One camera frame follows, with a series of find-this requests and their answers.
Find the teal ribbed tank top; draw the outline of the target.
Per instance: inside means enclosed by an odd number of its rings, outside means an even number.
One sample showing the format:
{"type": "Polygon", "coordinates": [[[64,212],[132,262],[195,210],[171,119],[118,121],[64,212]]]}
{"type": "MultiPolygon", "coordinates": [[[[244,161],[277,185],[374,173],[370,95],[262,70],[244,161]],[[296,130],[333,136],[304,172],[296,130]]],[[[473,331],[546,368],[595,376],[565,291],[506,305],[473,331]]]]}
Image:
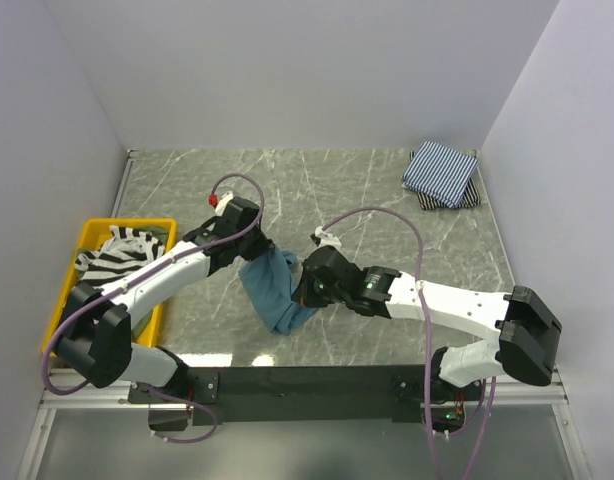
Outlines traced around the teal ribbed tank top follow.
{"type": "Polygon", "coordinates": [[[294,253],[272,246],[238,271],[254,310],[273,334],[289,335],[317,312],[316,308],[301,306],[291,298],[296,289],[293,270],[297,266],[294,253]]]}

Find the black white striped garment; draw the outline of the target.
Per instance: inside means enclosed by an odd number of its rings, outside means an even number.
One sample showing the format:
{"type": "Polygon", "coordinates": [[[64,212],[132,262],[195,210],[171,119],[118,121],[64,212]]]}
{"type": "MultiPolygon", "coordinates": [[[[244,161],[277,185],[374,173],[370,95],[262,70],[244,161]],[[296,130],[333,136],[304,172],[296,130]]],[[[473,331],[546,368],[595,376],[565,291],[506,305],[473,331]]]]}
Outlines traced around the black white striped garment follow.
{"type": "Polygon", "coordinates": [[[164,255],[165,246],[146,232],[110,225],[112,237],[99,250],[80,250],[74,262],[80,281],[101,286],[119,280],[164,255]]]}

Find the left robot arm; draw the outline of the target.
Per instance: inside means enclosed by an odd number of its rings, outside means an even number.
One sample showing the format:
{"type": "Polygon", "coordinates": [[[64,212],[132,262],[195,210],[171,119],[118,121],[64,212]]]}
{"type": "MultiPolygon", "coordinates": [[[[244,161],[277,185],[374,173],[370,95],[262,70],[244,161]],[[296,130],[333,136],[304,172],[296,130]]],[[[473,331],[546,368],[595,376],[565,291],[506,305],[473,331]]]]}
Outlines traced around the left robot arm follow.
{"type": "Polygon", "coordinates": [[[254,260],[266,253],[271,241],[261,228],[262,213],[262,204],[229,195],[213,217],[160,258],[101,287],[77,285],[46,352],[96,388],[126,380],[151,385],[163,401],[180,399],[188,389],[187,364],[166,349],[137,344],[132,330],[186,286],[236,258],[254,260]]]}

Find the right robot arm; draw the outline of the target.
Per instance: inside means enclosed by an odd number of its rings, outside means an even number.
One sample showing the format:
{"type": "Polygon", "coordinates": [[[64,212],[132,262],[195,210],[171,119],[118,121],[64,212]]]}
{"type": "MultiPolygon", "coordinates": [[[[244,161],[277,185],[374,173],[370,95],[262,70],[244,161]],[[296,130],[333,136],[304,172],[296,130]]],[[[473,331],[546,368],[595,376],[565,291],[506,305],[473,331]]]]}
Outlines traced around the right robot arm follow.
{"type": "Polygon", "coordinates": [[[528,287],[465,290],[386,267],[359,268],[335,247],[323,246],[304,261],[292,299],[303,307],[343,304],[362,316],[420,320],[476,337],[433,353],[426,387],[439,399],[499,375],[536,387],[552,382],[562,324],[528,287]]]}

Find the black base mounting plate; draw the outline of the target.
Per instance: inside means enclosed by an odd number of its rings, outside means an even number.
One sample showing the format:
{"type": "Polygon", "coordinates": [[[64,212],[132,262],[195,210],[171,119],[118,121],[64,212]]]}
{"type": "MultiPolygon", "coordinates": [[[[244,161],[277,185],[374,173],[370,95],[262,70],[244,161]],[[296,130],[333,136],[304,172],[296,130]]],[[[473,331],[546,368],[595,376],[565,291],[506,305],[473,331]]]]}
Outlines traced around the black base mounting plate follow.
{"type": "Polygon", "coordinates": [[[419,423],[423,380],[421,365],[192,367],[167,398],[137,386],[128,401],[147,407],[158,432],[243,422],[419,423]]]}

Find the yellow plastic bin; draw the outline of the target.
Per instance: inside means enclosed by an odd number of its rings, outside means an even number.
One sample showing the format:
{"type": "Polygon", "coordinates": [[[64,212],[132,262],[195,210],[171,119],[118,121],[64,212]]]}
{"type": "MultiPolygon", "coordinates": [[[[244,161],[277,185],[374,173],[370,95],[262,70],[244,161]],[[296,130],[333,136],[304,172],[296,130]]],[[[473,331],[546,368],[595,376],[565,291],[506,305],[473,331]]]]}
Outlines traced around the yellow plastic bin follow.
{"type": "Polygon", "coordinates": [[[86,221],[76,244],[76,250],[71,255],[71,264],[50,317],[41,345],[42,353],[45,352],[49,340],[59,325],[71,289],[79,280],[74,267],[77,254],[80,250],[99,250],[104,242],[112,237],[112,232],[109,230],[110,225],[148,230],[149,232],[164,231],[163,245],[166,252],[171,250],[177,241],[177,222],[173,218],[92,218],[86,221]]]}

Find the blue white striped folded garment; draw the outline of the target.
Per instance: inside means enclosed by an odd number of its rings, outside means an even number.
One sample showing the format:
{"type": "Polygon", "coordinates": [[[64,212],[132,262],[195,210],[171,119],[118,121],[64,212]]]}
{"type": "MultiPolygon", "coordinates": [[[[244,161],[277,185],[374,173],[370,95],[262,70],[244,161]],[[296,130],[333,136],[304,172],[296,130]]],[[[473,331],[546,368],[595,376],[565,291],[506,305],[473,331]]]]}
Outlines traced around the blue white striped folded garment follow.
{"type": "Polygon", "coordinates": [[[478,159],[473,155],[438,142],[424,141],[410,155],[401,183],[445,207],[456,208],[463,200],[477,166],[478,159]]]}

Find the dark striped folded garment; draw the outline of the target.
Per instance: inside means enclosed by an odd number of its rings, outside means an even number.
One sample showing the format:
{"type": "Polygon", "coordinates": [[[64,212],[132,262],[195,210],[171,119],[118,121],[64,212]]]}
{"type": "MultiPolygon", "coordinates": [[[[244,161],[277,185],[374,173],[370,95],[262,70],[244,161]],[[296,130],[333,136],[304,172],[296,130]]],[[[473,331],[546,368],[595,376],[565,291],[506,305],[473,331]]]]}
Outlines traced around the dark striped folded garment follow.
{"type": "Polygon", "coordinates": [[[463,196],[456,206],[447,206],[441,201],[422,192],[417,192],[416,197],[420,207],[424,211],[432,211],[437,209],[472,209],[479,206],[481,203],[479,190],[472,179],[468,181],[463,196]]]}

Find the aluminium rail frame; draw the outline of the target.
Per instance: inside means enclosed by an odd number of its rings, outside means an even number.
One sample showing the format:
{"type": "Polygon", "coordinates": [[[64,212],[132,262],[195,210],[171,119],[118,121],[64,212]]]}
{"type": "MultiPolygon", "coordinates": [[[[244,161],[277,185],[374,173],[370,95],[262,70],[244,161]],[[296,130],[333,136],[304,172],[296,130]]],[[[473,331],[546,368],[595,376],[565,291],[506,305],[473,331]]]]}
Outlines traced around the aluminium rail frame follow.
{"type": "MultiPolygon", "coordinates": [[[[566,405],[569,403],[560,377],[547,387],[533,387],[521,384],[508,376],[499,377],[494,394],[494,406],[536,406],[536,405],[566,405]]],[[[68,390],[80,384],[84,378],[73,369],[54,369],[50,380],[59,388],[68,390]]],[[[70,395],[56,395],[48,390],[42,394],[40,409],[79,409],[79,410],[105,410],[105,409],[147,409],[164,408],[164,403],[135,404],[129,402],[131,383],[116,381],[110,386],[97,389],[87,385],[70,395]]]]}

